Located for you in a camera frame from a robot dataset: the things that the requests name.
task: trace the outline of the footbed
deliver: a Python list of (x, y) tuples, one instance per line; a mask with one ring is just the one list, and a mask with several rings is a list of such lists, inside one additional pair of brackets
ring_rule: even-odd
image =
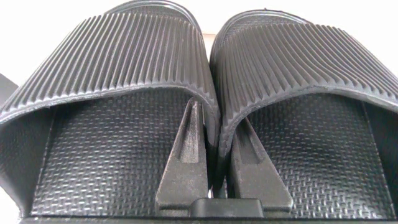
[(395, 218), (362, 101), (312, 94), (248, 116), (294, 200), (294, 218)]
[(152, 90), (59, 106), (31, 215), (155, 215), (189, 99)]

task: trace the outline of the black slide sandal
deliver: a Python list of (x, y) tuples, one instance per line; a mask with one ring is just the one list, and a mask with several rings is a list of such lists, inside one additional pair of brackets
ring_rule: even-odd
[(396, 219), (398, 78), (342, 30), (292, 16), (244, 12), (216, 37), (213, 189), (228, 173), (229, 197), (269, 218)]
[(192, 15), (152, 3), (83, 21), (2, 107), (0, 184), (23, 218), (183, 217), (207, 197), (220, 112), (205, 46)]

